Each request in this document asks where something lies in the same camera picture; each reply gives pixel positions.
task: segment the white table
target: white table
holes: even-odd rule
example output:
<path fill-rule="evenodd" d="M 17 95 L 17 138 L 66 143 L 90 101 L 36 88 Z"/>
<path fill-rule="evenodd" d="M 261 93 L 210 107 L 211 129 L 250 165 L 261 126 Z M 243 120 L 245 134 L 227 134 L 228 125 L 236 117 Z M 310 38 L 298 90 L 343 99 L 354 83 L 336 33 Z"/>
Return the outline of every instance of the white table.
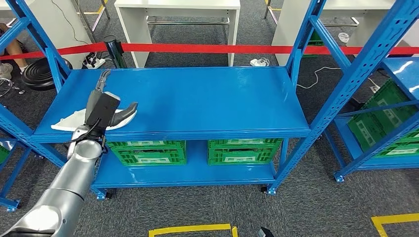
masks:
<path fill-rule="evenodd" d="M 229 18 L 227 43 L 236 44 L 240 0 L 116 0 L 115 7 L 128 43 L 152 43 L 147 16 Z M 135 66 L 145 66 L 149 52 L 131 52 Z M 228 54 L 229 66 L 234 53 Z"/>
<path fill-rule="evenodd" d="M 54 3 L 64 11 L 74 28 L 76 39 L 72 27 L 51 0 L 26 0 L 25 2 L 56 48 L 83 45 L 84 41 L 91 43 L 71 0 L 54 0 Z M 0 0 L 0 15 L 2 18 L 15 17 L 5 0 Z M 69 54 L 64 55 L 63 58 L 67 59 L 74 69 L 79 69 L 82 67 L 86 55 L 87 53 Z"/>
<path fill-rule="evenodd" d="M 347 46 L 364 46 L 395 0 L 327 0 L 325 17 L 357 17 L 359 25 Z M 272 45 L 293 45 L 310 0 L 285 0 Z M 289 54 L 275 55 L 279 65 L 287 63 Z"/>

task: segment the lower shelf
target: lower shelf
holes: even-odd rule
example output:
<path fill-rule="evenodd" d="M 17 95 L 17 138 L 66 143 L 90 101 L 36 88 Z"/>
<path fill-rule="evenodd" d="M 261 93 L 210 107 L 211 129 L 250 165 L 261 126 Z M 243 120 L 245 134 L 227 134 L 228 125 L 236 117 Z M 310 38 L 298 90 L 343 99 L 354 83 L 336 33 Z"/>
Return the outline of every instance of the lower shelf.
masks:
<path fill-rule="evenodd" d="M 186 165 L 123 166 L 110 152 L 102 158 L 94 188 L 133 188 L 269 184 L 274 181 L 272 163 L 264 165 L 208 165 L 207 141 L 187 141 Z"/>
<path fill-rule="evenodd" d="M 340 137 L 345 144 L 345 147 L 347 148 L 352 160 L 354 160 L 362 155 L 363 151 L 347 125 L 349 120 L 350 118 L 336 118 L 335 124 Z M 391 156 L 387 158 L 371 158 L 359 166 L 357 170 L 402 168 L 419 168 L 419 156 Z"/>

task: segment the person's leg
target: person's leg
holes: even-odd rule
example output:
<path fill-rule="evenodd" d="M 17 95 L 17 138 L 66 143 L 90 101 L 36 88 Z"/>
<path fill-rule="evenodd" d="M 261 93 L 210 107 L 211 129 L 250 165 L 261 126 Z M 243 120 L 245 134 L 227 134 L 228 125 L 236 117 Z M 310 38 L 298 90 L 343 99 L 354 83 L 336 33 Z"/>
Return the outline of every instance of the person's leg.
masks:
<path fill-rule="evenodd" d="M 7 25 L 5 23 L 0 23 L 0 29 L 3 30 L 4 32 L 8 30 Z M 20 45 L 16 39 L 12 40 L 12 42 L 6 47 L 6 51 L 10 55 L 16 55 L 16 54 L 22 53 L 22 49 L 20 48 Z M 20 71 L 22 72 L 28 66 L 28 63 L 23 58 L 17 58 L 17 59 L 14 59 L 14 61 L 19 66 Z"/>

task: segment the gray carpet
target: gray carpet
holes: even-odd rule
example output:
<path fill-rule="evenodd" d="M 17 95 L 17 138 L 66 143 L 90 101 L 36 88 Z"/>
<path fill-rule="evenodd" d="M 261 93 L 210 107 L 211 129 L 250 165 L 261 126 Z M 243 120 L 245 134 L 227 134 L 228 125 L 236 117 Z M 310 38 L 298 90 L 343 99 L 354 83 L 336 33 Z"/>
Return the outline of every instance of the gray carpet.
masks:
<path fill-rule="evenodd" d="M 95 35 L 98 39 L 113 34 L 125 41 L 115 9 L 109 3 L 112 19 L 100 22 Z M 264 20 L 263 0 L 242 0 L 242 9 L 237 35 L 237 44 L 269 45 L 275 31 L 272 19 Z M 98 4 L 81 1 L 85 11 L 96 11 Z M 88 16 L 93 21 L 95 16 Z M 347 22 L 348 19 L 323 19 L 325 22 Z M 330 28 L 350 34 L 352 29 Z M 226 43 L 223 26 L 153 26 L 153 42 L 173 43 Z M 19 37 L 30 49 L 36 47 L 26 34 Z M 276 65 L 273 55 L 236 55 L 235 64 L 248 65 L 253 58 L 267 57 Z M 131 56 L 125 54 L 129 66 Z M 164 66 L 226 66 L 227 55 L 223 54 L 168 54 L 151 53 L 147 67 Z M 301 62 L 299 83 L 305 86 L 315 81 L 313 72 L 320 67 L 336 67 L 330 56 L 306 58 Z M 24 87 L 14 73 L 18 86 Z M 311 121 L 341 77 L 339 70 L 324 70 L 319 73 L 319 83 L 312 89 L 297 89 L 297 95 Z M 372 79 L 382 84 L 386 77 L 374 74 Z M 356 98 L 365 101 L 371 96 L 366 81 L 357 91 Z M 36 92 L 26 89 L 23 95 L 12 91 L 0 102 L 14 114 L 35 128 L 55 96 L 54 91 Z M 332 135 L 337 138 L 333 128 Z M 344 146 L 338 143 L 348 159 Z M 0 173 L 0 181 L 7 178 L 13 162 Z M 279 188 L 278 195 L 266 196 L 259 192 L 260 186 L 213 186 L 120 189 L 107 201 L 96 201 L 93 195 L 87 199 L 75 236 L 147 236 L 148 231 L 169 226 L 230 223 L 237 226 L 239 236 L 253 237 L 260 226 L 269 228 L 277 237 L 322 236 L 379 236 L 372 216 L 419 212 L 419 175 L 415 169 L 356 172 L 337 184 L 333 171 L 338 164 L 326 140 L 317 141 L 298 164 L 296 169 Z M 0 232 L 16 222 L 40 197 L 54 178 L 58 168 L 47 160 L 30 157 L 17 178 L 9 198 L 20 198 L 22 209 L 6 213 L 1 208 Z M 419 236 L 418 223 L 385 225 L 389 236 Z M 192 233 L 187 237 L 225 237 L 226 231 Z"/>

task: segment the green plastic crate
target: green plastic crate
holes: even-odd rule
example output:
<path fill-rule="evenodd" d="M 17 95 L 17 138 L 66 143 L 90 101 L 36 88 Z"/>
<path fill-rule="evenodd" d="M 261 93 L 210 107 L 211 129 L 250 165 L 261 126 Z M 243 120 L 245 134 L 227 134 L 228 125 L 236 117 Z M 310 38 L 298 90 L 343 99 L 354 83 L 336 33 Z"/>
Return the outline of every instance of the green plastic crate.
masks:
<path fill-rule="evenodd" d="M 276 154 L 273 148 L 209 149 L 208 164 L 266 164 Z"/>
<path fill-rule="evenodd" d="M 163 144 L 113 142 L 108 145 L 125 166 L 186 164 L 185 141 L 164 141 Z"/>
<path fill-rule="evenodd" d="M 397 84 L 389 79 L 385 84 L 371 97 L 363 108 L 374 108 L 377 106 L 392 105 L 401 102 L 410 101 Z M 400 126 L 418 111 L 416 106 L 403 106 L 388 110 L 372 112 L 378 121 L 382 124 L 384 131 L 389 133 Z"/>
<path fill-rule="evenodd" d="M 208 141 L 208 164 L 266 164 L 282 139 L 231 139 Z"/>
<path fill-rule="evenodd" d="M 368 150 L 386 135 L 376 116 L 371 113 L 354 116 L 348 122 L 348 126 L 363 151 Z"/>
<path fill-rule="evenodd" d="M 404 137 L 400 138 L 398 142 L 419 142 L 419 129 L 408 133 Z"/>
<path fill-rule="evenodd" d="M 282 142 L 281 138 L 268 138 L 268 139 L 224 139 L 224 140 L 208 140 L 208 146 L 212 148 L 232 148 L 232 147 L 247 147 L 247 148 L 260 148 L 260 147 L 278 147 Z"/>
<path fill-rule="evenodd" d="M 179 149 L 185 146 L 185 141 L 129 141 L 108 142 L 111 149 Z"/>
<path fill-rule="evenodd" d="M 6 160 L 9 153 L 10 151 L 8 149 L 0 145 L 0 164 Z"/>
<path fill-rule="evenodd" d="M 395 143 L 390 145 L 385 151 L 376 155 L 376 158 L 391 156 L 417 156 L 419 154 L 419 142 Z"/>

